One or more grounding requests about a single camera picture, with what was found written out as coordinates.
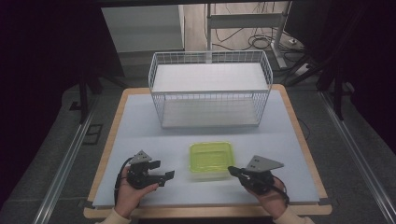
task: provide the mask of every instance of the metal rail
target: metal rail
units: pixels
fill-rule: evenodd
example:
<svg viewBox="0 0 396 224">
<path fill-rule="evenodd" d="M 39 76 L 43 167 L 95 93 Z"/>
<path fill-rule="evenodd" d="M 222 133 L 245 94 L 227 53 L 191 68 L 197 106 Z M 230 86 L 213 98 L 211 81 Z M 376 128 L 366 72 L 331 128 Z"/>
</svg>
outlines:
<svg viewBox="0 0 396 224">
<path fill-rule="evenodd" d="M 287 68 L 285 60 L 279 49 L 280 37 L 283 34 L 286 20 L 289 15 L 291 1 L 287 2 L 282 13 L 271 14 L 232 14 L 232 15 L 212 15 L 210 3 L 207 4 L 206 12 L 206 49 L 212 50 L 212 29 L 232 29 L 232 28 L 256 28 L 256 27 L 277 27 L 276 37 L 270 44 L 279 68 Z"/>
<path fill-rule="evenodd" d="M 358 144 L 355 142 L 354 138 L 350 134 L 349 129 L 347 128 L 345 123 L 341 121 L 334 113 L 332 109 L 332 100 L 330 99 L 329 94 L 320 91 L 319 95 L 322 98 L 324 104 L 326 105 L 327 111 L 329 112 L 329 115 L 332 118 L 335 127 L 342 135 L 346 143 L 347 150 L 349 151 L 353 161 L 361 172 L 361 175 L 366 182 L 367 187 L 372 192 L 375 201 L 378 204 L 378 207 L 384 215 L 385 219 L 389 224 L 396 223 L 396 211 L 391 198 L 388 196 L 384 187 L 376 178 L 375 173 L 370 168 L 367 160 L 364 159 L 364 156 L 361 153 Z"/>
<path fill-rule="evenodd" d="M 44 197 L 44 200 L 35 215 L 35 219 L 33 221 L 34 224 L 44 224 L 49 222 L 55 204 L 59 199 L 59 195 L 61 194 L 62 189 L 64 188 L 64 182 L 66 181 L 70 173 L 71 167 L 73 166 L 74 160 L 78 154 L 79 147 L 81 146 L 85 133 L 90 126 L 93 111 L 96 108 L 98 99 L 99 96 L 93 96 L 88 116 L 85 121 L 78 126 L 78 130 L 73 139 L 73 142 L 70 145 L 69 149 L 67 149 L 64 155 L 64 159 L 62 160 L 58 171 L 53 178 L 51 185 L 49 186 L 49 190 L 47 191 L 47 194 Z"/>
</svg>

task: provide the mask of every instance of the gray floor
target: gray floor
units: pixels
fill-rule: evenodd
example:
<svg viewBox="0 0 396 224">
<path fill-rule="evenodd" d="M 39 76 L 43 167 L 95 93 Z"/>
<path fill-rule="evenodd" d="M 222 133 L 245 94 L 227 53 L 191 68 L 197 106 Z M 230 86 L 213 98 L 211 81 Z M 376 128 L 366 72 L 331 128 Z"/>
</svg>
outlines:
<svg viewBox="0 0 396 224">
<path fill-rule="evenodd" d="M 277 69 L 274 56 L 267 51 L 270 64 Z M 149 68 L 147 54 L 121 54 L 126 77 L 120 80 L 132 87 L 147 87 Z M 275 72 L 275 83 L 285 78 Z M 311 77 L 287 88 L 297 118 L 301 122 L 307 144 L 332 203 L 328 216 L 312 216 L 316 223 L 387 223 L 373 194 L 350 156 L 346 143 L 329 116 L 323 100 L 315 89 L 318 77 Z M 92 136 L 84 138 L 76 160 L 64 184 L 49 223 L 94 223 L 83 216 L 85 203 L 96 172 L 106 137 L 112 124 L 122 88 L 101 79 L 104 92 L 99 96 L 91 124 L 103 125 L 97 144 Z M 18 186 L 0 212 L 0 223 L 32 223 L 56 174 L 64 153 L 78 129 L 79 112 L 70 111 L 78 102 L 78 88 L 64 93 L 63 107 L 44 144 Z M 356 111 L 348 96 L 343 98 L 345 124 L 359 145 L 362 154 L 384 186 L 392 201 L 396 199 L 396 157 L 369 124 Z M 263 218 L 231 219 L 147 219 L 140 223 L 264 223 Z"/>
</svg>

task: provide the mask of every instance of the hand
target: hand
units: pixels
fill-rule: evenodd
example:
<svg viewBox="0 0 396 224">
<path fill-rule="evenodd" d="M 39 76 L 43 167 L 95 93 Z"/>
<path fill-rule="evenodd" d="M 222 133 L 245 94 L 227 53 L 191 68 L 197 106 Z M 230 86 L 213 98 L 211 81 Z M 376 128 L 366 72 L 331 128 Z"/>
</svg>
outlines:
<svg viewBox="0 0 396 224">
<path fill-rule="evenodd" d="M 282 184 L 282 182 L 274 178 L 275 184 L 274 186 L 283 189 L 285 186 Z M 276 191 L 270 190 L 268 193 L 263 194 L 263 195 L 257 195 L 250 189 L 246 189 L 247 192 L 252 194 L 254 197 L 259 200 L 260 204 L 264 208 L 265 211 L 267 211 L 274 219 L 278 219 L 286 210 L 286 205 L 283 197 Z"/>
<path fill-rule="evenodd" d="M 122 177 L 127 176 L 129 166 L 122 170 Z M 139 204 L 140 200 L 148 193 L 156 190 L 159 187 L 158 184 L 147 186 L 143 189 L 134 189 L 126 180 L 123 178 L 120 182 L 119 196 L 117 198 L 117 204 L 114 210 L 122 217 L 130 218 L 132 211 L 134 211 Z"/>
</svg>

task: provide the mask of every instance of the finger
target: finger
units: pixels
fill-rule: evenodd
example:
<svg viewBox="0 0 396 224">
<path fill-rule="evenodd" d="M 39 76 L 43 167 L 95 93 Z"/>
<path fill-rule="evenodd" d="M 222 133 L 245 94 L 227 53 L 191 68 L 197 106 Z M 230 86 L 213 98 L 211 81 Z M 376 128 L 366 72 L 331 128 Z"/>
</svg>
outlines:
<svg viewBox="0 0 396 224">
<path fill-rule="evenodd" d="M 128 170 L 131 166 L 125 166 L 122 170 L 122 177 L 126 177 L 128 175 Z"/>
<path fill-rule="evenodd" d="M 150 193 L 150 192 L 156 190 L 159 186 L 160 186 L 160 185 L 159 185 L 158 183 L 156 183 L 156 184 L 149 185 L 149 186 L 143 188 L 142 190 L 143 190 L 143 192 L 144 192 L 145 194 L 148 194 L 148 193 Z"/>
</svg>

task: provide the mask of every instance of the dark curtain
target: dark curtain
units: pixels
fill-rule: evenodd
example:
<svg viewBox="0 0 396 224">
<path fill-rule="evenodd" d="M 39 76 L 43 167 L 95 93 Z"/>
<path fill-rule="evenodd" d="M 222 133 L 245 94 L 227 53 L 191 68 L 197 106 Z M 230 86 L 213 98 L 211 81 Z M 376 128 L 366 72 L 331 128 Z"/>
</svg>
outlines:
<svg viewBox="0 0 396 224">
<path fill-rule="evenodd" d="M 396 2 L 373 2 L 346 47 L 352 103 L 396 153 Z"/>
<path fill-rule="evenodd" d="M 123 76 L 101 8 L 93 1 L 0 3 L 1 203 L 55 121 L 81 75 Z"/>
</svg>

